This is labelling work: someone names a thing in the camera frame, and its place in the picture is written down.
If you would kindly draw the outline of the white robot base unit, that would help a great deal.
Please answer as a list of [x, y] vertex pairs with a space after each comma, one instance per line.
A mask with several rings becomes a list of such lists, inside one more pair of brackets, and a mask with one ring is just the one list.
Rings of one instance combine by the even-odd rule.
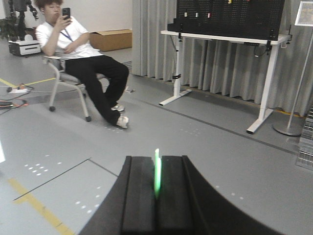
[[40, 44], [37, 40], [33, 39], [33, 36], [26, 34], [23, 41], [8, 41], [9, 52], [16, 56], [25, 56], [41, 52]]

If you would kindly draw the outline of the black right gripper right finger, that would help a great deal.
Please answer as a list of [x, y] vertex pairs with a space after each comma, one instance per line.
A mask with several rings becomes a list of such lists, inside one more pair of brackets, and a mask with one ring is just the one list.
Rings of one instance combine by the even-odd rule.
[[159, 235], [277, 235], [223, 197], [187, 156], [162, 156]]

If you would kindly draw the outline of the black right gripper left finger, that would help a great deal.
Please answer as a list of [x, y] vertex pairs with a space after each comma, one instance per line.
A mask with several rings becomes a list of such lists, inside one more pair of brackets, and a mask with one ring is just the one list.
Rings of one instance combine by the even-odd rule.
[[110, 192], [80, 231], [82, 235], [154, 235], [154, 164], [127, 156]]

